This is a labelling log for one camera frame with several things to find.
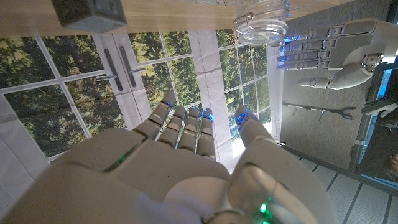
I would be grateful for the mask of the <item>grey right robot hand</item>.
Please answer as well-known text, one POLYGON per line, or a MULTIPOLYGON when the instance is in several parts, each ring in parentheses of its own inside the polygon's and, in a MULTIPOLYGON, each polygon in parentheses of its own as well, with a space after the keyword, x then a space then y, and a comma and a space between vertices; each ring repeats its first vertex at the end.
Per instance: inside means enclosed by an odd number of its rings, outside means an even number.
POLYGON ((318 177, 249 108, 235 113, 245 150, 229 172, 216 161, 212 110, 174 103, 168 93, 134 129, 69 150, 4 223, 336 223, 318 177))

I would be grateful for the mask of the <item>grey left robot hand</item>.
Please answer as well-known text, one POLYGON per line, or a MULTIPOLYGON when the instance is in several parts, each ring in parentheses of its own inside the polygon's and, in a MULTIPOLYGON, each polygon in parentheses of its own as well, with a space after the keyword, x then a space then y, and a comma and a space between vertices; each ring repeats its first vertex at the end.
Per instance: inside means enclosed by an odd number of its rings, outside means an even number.
POLYGON ((297 33, 279 48, 278 70, 335 70, 331 78, 303 78, 298 85, 342 90, 368 81, 375 68, 397 56, 397 24, 374 18, 297 33))

